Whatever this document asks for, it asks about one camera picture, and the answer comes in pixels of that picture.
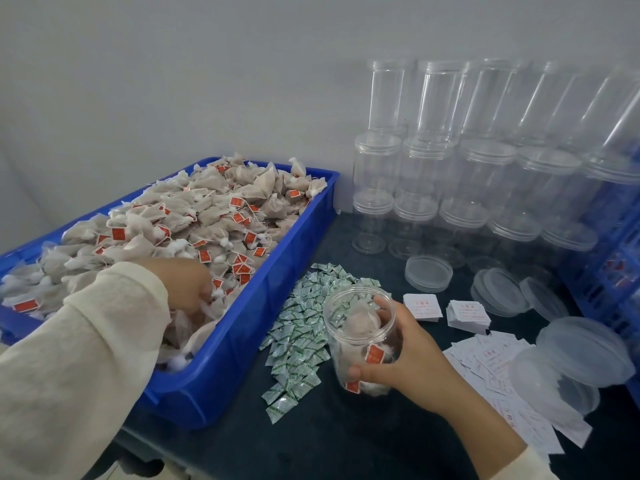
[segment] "hand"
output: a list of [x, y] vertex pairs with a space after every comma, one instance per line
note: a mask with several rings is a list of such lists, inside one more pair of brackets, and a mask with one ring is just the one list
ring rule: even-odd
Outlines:
[[[386, 303], [374, 298], [384, 322], [390, 316]], [[400, 357], [394, 363], [373, 365], [362, 363], [349, 369], [357, 381], [384, 384], [398, 389], [423, 409], [439, 413], [452, 395], [468, 388], [459, 373], [442, 354], [435, 340], [416, 322], [409, 309], [396, 303], [396, 325], [403, 338]]]
[[154, 273], [169, 293], [172, 310], [182, 310], [197, 324], [200, 300], [211, 302], [213, 284], [206, 266], [195, 259], [145, 258], [133, 261]]

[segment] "white wall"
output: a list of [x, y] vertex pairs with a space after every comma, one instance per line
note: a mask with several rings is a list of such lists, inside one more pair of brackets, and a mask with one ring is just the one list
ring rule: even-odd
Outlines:
[[52, 229], [0, 151], [0, 253]]
[[640, 64], [640, 0], [3, 0], [0, 148], [62, 223], [237, 149], [341, 171], [364, 58]]

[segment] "dark green table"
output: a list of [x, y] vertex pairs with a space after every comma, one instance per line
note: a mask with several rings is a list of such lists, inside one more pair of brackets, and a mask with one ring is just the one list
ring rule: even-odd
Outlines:
[[[366, 256], [352, 249], [354, 229], [350, 215], [336, 218], [310, 264], [341, 264], [354, 276], [378, 279], [398, 301], [405, 293], [418, 292], [404, 279], [404, 261], [386, 250]], [[467, 268], [455, 271], [449, 288], [438, 294], [443, 310], [451, 299], [471, 299], [472, 279]], [[563, 298], [570, 312], [578, 313], [571, 298]], [[547, 324], [534, 311], [491, 318], [492, 329], [531, 343]], [[445, 319], [422, 326], [442, 349], [471, 336], [447, 327]], [[235, 400], [214, 426], [189, 432], [135, 408], [124, 434], [218, 480], [476, 478], [459, 439], [442, 418], [396, 391], [380, 400], [350, 395], [338, 386], [331, 362], [318, 372], [323, 384], [272, 425], [260, 397], [274, 384], [264, 366], [267, 352], [256, 355]], [[551, 466], [561, 479], [640, 476], [640, 412], [624, 387], [601, 394], [600, 406], [587, 416], [593, 432], [583, 450], [558, 434], [566, 454], [553, 455]]]

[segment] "white sweater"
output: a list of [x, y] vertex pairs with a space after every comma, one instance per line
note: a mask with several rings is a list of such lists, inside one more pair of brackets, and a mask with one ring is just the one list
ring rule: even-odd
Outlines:
[[[80, 479], [154, 370], [169, 324], [155, 274], [120, 262], [0, 356], [0, 476]], [[556, 478], [530, 449], [495, 480]]]

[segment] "blue bin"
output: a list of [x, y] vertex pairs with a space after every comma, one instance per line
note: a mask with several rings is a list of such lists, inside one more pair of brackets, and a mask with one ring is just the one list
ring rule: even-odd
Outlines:
[[[208, 158], [198, 163], [205, 166], [217, 159]], [[291, 170], [287, 165], [276, 165], [276, 168]], [[193, 165], [185, 170], [192, 172]], [[309, 259], [335, 217], [333, 192], [339, 174], [316, 168], [307, 168], [307, 173], [313, 177], [324, 177], [327, 188], [309, 203], [296, 224], [240, 293], [189, 366], [177, 374], [160, 371], [153, 373], [138, 400], [140, 406], [186, 429], [209, 426], [225, 410], [284, 300], [307, 268]], [[131, 201], [142, 191], [140, 189], [130, 193], [52, 233], [5, 253], [0, 256], [0, 276], [4, 276], [20, 261], [35, 262], [40, 257], [43, 242], [60, 242], [64, 231], [76, 222], [87, 220], [98, 213], [107, 214], [110, 209], [119, 206], [121, 200]], [[0, 306], [2, 340], [9, 345], [25, 338], [41, 323], [28, 315]]]
[[582, 220], [599, 240], [572, 253], [558, 275], [585, 317], [624, 339], [638, 373], [627, 387], [640, 407], [640, 197], [632, 185], [605, 183]]

